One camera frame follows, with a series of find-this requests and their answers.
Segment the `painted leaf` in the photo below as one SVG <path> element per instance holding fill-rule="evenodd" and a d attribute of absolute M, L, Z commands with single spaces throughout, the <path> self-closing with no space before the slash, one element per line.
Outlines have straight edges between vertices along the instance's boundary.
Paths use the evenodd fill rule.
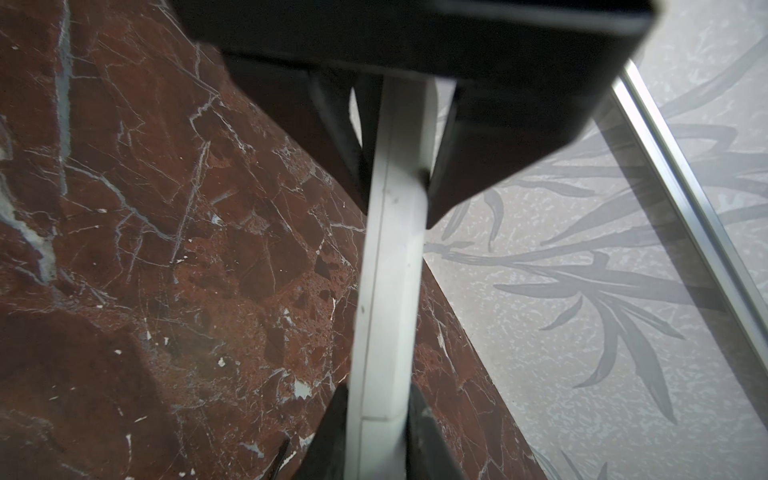
<path fill-rule="evenodd" d="M 653 178 L 648 167 L 595 167 L 589 165 L 552 165 L 545 172 L 555 178 Z"/>
<path fill-rule="evenodd" d="M 616 364 L 616 352 L 619 347 L 619 327 L 611 311 L 600 302 L 592 302 L 600 313 L 603 322 L 603 354 L 598 366 L 588 379 L 574 386 L 575 389 L 597 385 L 608 377 Z"/>
<path fill-rule="evenodd" d="M 502 292 L 534 298 L 568 298 L 578 293 L 578 289 L 560 282 L 521 283 L 519 285 L 496 284 L 493 287 Z"/>
<path fill-rule="evenodd" d="M 475 242 L 467 242 L 467 241 L 451 242 L 448 244 L 448 248 L 466 248 L 466 247 L 471 247 L 474 244 Z"/>
<path fill-rule="evenodd" d="M 424 253 L 438 253 L 443 258 L 450 257 L 451 245 L 427 242 L 427 243 L 424 243 Z"/>
<path fill-rule="evenodd" d="M 540 328 L 540 330 L 552 330 L 556 329 L 559 326 L 565 325 L 568 320 L 574 318 L 579 310 L 581 310 L 581 306 L 584 305 L 584 297 L 580 296 L 578 297 L 578 300 L 576 303 L 574 303 L 572 306 L 568 307 L 563 313 L 558 315 L 558 318 L 554 319 L 554 322 L 550 323 L 549 325 Z"/>
<path fill-rule="evenodd" d="M 672 118 L 708 104 L 741 79 L 764 55 L 768 54 L 768 36 L 763 37 L 715 78 L 667 102 L 659 110 L 664 118 Z"/>
<path fill-rule="evenodd" d="M 733 144 L 739 134 L 734 127 L 726 125 L 674 124 L 670 125 L 672 135 L 678 140 L 685 138 L 701 138 L 714 140 L 715 145 L 710 151 L 723 151 Z"/>
<path fill-rule="evenodd" d="M 531 447 L 531 451 L 538 460 L 539 465 L 543 467 L 547 478 L 550 480 L 563 480 L 563 478 L 558 473 L 558 470 L 554 467 L 554 465 L 552 465 L 552 462 L 549 461 L 549 458 L 547 458 L 546 455 L 539 452 L 537 449 L 534 449 L 533 447 Z"/>
<path fill-rule="evenodd" d="M 664 378 L 664 372 L 661 370 L 661 364 L 659 363 L 656 351 L 648 342 L 648 339 L 645 338 L 645 335 L 637 328 L 637 325 L 626 314 L 620 310 L 615 310 L 614 314 L 622 328 L 619 335 L 634 360 L 635 373 L 645 384 L 645 388 L 650 393 L 651 398 L 654 399 L 654 402 L 656 402 L 656 406 L 661 413 L 667 417 L 667 420 L 677 425 L 669 390 L 667 389 L 667 380 Z"/>
<path fill-rule="evenodd" d="M 490 252 L 492 251 L 491 243 L 496 239 L 498 229 L 502 227 L 502 220 L 504 220 L 504 201 L 502 196 L 492 188 L 487 189 L 483 193 L 482 199 L 491 208 L 493 213 L 493 226 L 491 227 L 491 234 L 488 235 L 488 251 Z"/>
<path fill-rule="evenodd" d="M 593 270 L 605 270 L 605 267 L 608 266 L 608 261 L 611 259 L 610 256 L 608 256 L 607 253 L 597 252 L 597 251 L 591 251 L 592 254 L 592 264 L 590 265 Z"/>
<path fill-rule="evenodd" d="M 753 205 L 752 207 L 735 208 L 719 215 L 723 225 L 746 222 L 756 218 L 768 217 L 768 204 Z"/>
<path fill-rule="evenodd" d="M 448 223 L 445 225 L 445 230 L 442 231 L 442 236 L 440 237 L 441 240 L 446 241 L 456 232 L 458 227 L 462 224 L 464 216 L 466 216 L 467 212 L 469 211 L 470 205 L 472 205 L 471 198 L 459 204 L 453 210 L 453 215 L 451 215 L 450 220 L 448 220 Z"/>
<path fill-rule="evenodd" d="M 737 177 L 750 174 L 763 174 L 768 171 L 768 154 L 744 153 L 732 151 L 714 151 L 704 159 L 691 164 L 696 178 L 702 185 L 717 186 L 723 182 L 736 180 Z"/>
<path fill-rule="evenodd" d="M 598 480 L 608 480 L 608 462 L 605 462 L 603 468 L 600 469 Z"/>
<path fill-rule="evenodd" d="M 647 310 L 641 309 L 637 305 L 633 305 L 632 303 L 629 303 L 626 300 L 622 300 L 617 297 L 611 297 L 611 303 L 613 303 L 617 308 L 624 309 L 625 312 L 628 312 L 633 317 L 637 318 L 643 323 L 646 323 L 647 325 L 650 325 L 654 327 L 659 332 L 662 332 L 664 335 L 671 336 L 676 339 L 685 340 L 685 337 L 682 333 L 675 330 L 672 325 L 670 325 L 668 322 L 663 321 L 659 317 L 655 316 L 653 313 L 648 312 Z"/>
<path fill-rule="evenodd" d="M 519 266 L 519 268 L 527 269 L 526 266 Z M 716 289 L 708 286 L 686 285 L 644 273 L 596 269 L 593 265 L 537 266 L 535 269 L 538 274 L 563 282 L 579 282 L 583 287 L 601 293 L 659 300 L 680 305 L 696 305 L 710 310 L 725 310 L 722 296 Z"/>
<path fill-rule="evenodd" d="M 618 195 L 599 207 L 584 215 L 562 233 L 549 240 L 544 240 L 541 245 L 549 245 L 576 233 L 600 227 L 606 223 L 626 217 L 639 211 L 642 207 L 649 207 L 667 199 L 664 191 L 651 181 L 641 181 L 634 189 Z"/>
<path fill-rule="evenodd" d="M 578 471 L 578 468 L 576 468 L 576 465 L 571 461 L 571 459 L 568 457 L 568 455 L 565 454 L 562 450 L 560 451 L 561 454 L 565 457 L 565 461 L 568 462 L 568 466 L 571 467 L 571 470 L 574 471 L 574 475 L 576 475 L 576 478 L 578 480 L 584 480 L 584 477 L 581 476 L 581 472 Z"/>
<path fill-rule="evenodd" d="M 768 183 L 749 178 L 721 178 L 718 181 L 710 182 L 713 187 L 725 187 L 731 190 L 738 190 L 747 194 L 758 195 L 768 198 Z"/>
<path fill-rule="evenodd" d="M 766 204 L 765 207 L 766 214 L 768 214 L 768 204 Z M 495 262 L 498 262 L 498 259 L 503 259 L 508 262 L 534 262 L 536 260 L 561 257 L 570 253 L 580 253 L 595 250 L 597 248 L 648 247 L 650 245 L 658 245 L 659 237 L 662 235 L 664 235 L 664 238 L 671 238 L 671 241 L 679 240 L 685 235 L 685 231 L 682 228 L 678 228 L 677 224 L 657 225 L 655 228 L 656 230 L 654 230 L 654 226 L 651 225 L 632 227 L 621 232 L 606 233 L 600 237 L 585 240 L 583 242 L 569 243 L 567 245 L 549 247 L 542 250 L 517 253 L 506 257 L 494 257 L 488 260 Z"/>
<path fill-rule="evenodd" d="M 576 187 L 575 185 L 563 184 L 546 180 L 516 180 L 515 184 L 525 188 L 544 188 L 563 197 L 594 197 L 597 192 L 588 188 Z"/>

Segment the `bamboo leaf pattern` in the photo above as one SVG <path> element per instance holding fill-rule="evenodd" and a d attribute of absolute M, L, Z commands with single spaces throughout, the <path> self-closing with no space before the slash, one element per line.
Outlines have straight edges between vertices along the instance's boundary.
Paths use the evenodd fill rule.
<path fill-rule="evenodd" d="M 761 58 L 768 56 L 768 36 L 763 37 L 738 60 L 719 75 L 689 92 L 668 102 L 660 109 L 666 118 L 692 111 L 733 87 Z M 756 174 L 768 174 L 768 154 L 732 151 L 738 131 L 729 125 L 670 124 L 678 139 L 708 141 L 708 149 L 692 156 L 690 164 L 703 187 L 718 187 L 739 194 L 749 194 L 755 200 L 768 199 L 768 183 Z M 599 315 L 598 328 L 603 330 L 603 349 L 594 371 L 574 388 L 588 388 L 605 380 L 617 360 L 618 344 L 627 348 L 635 365 L 639 381 L 648 391 L 649 400 L 673 424 L 677 424 L 673 400 L 670 397 L 664 369 L 653 340 L 658 335 L 685 341 L 667 319 L 660 318 L 635 300 L 653 300 L 672 305 L 691 305 L 699 309 L 725 312 L 720 292 L 711 286 L 690 285 L 676 280 L 659 278 L 645 273 L 610 268 L 609 249 L 637 249 L 658 245 L 671 246 L 687 242 L 687 233 L 679 220 L 662 218 L 661 223 L 612 228 L 616 222 L 644 210 L 663 206 L 668 202 L 658 179 L 645 165 L 580 165 L 579 159 L 595 159 L 616 151 L 637 149 L 637 142 L 626 124 L 605 128 L 585 135 L 570 147 L 551 155 L 519 175 L 504 180 L 485 192 L 484 202 L 491 208 L 493 221 L 488 235 L 488 252 L 502 225 L 505 205 L 499 195 L 501 189 L 537 189 L 563 197 L 564 202 L 579 198 L 594 198 L 598 193 L 582 187 L 580 180 L 621 179 L 631 187 L 607 197 L 580 218 L 560 229 L 555 235 L 540 241 L 541 248 L 511 255 L 481 256 L 470 250 L 457 251 L 456 242 L 446 245 L 427 243 L 426 253 L 439 255 L 443 260 L 469 266 L 495 266 L 540 277 L 540 283 L 504 284 L 492 286 L 511 295 L 540 299 L 575 298 L 568 308 L 557 314 L 548 325 L 540 328 L 542 335 L 571 322 L 590 303 Z M 447 223 L 442 239 L 445 241 L 458 230 L 464 220 L 469 202 L 457 207 Z M 768 218 L 768 203 L 737 206 L 720 213 L 723 225 Z M 566 263 L 534 264 L 566 255 L 591 253 L 589 264 Z M 575 465 L 563 454 L 572 468 Z M 607 479 L 607 464 L 598 475 Z"/>
<path fill-rule="evenodd" d="M 563 478 L 558 473 L 558 470 L 552 465 L 552 462 L 550 462 L 549 458 L 546 457 L 543 453 L 539 452 L 537 449 L 531 447 L 531 450 L 533 451 L 534 456 L 538 460 L 539 465 L 544 469 L 545 473 L 547 474 L 547 478 L 549 480 L 563 480 Z"/>
<path fill-rule="evenodd" d="M 442 231 L 442 237 L 440 237 L 442 241 L 445 242 L 448 238 L 451 237 L 451 235 L 453 235 L 456 229 L 458 229 L 459 226 L 461 226 L 462 221 L 464 221 L 464 217 L 469 211 L 470 205 L 472 205 L 472 199 L 469 199 L 466 202 L 459 204 L 453 210 L 451 219 L 448 220 L 448 223 L 445 225 L 445 229 Z"/>
<path fill-rule="evenodd" d="M 498 229 L 502 227 L 502 220 L 504 220 L 504 201 L 502 196 L 492 188 L 487 189 L 482 196 L 485 204 L 491 208 L 493 213 L 493 226 L 491 227 L 491 233 L 488 235 L 488 251 L 491 250 L 491 244 L 493 240 L 496 240 L 498 235 Z"/>
<path fill-rule="evenodd" d="M 581 472 L 578 471 L 578 468 L 576 468 L 576 465 L 571 461 L 571 459 L 568 457 L 568 455 L 565 454 L 562 450 L 560 451 L 561 454 L 565 457 L 565 461 L 568 462 L 568 466 L 571 467 L 571 470 L 573 470 L 574 475 L 576 475 L 577 480 L 584 480 L 584 477 L 581 476 Z"/>
<path fill-rule="evenodd" d="M 466 247 L 471 247 L 474 244 L 475 242 L 458 241 L 458 242 L 452 242 L 450 245 L 448 245 L 448 247 L 449 248 L 466 248 Z"/>
<path fill-rule="evenodd" d="M 558 318 L 554 319 L 554 322 L 540 328 L 540 330 L 552 330 L 558 328 L 559 326 L 565 325 L 569 320 L 576 316 L 578 311 L 581 310 L 582 305 L 584 305 L 584 297 L 580 296 L 576 303 L 574 303 L 572 306 L 569 306 L 567 310 L 558 315 Z"/>
<path fill-rule="evenodd" d="M 598 367 L 592 375 L 582 383 L 574 386 L 575 389 L 581 389 L 588 386 L 597 385 L 608 377 L 616 364 L 616 352 L 619 347 L 619 325 L 613 313 L 602 303 L 594 303 L 600 313 L 600 319 L 603 323 L 603 354 L 598 361 Z"/>

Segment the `marble wall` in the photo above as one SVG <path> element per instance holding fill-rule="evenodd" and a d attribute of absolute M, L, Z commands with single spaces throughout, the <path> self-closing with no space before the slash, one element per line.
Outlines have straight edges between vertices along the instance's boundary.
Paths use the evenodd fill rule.
<path fill-rule="evenodd" d="M 0 477 L 289 478 L 349 371 L 364 217 L 162 2 L 0 2 Z M 544 478 L 425 267 L 468 478 Z"/>

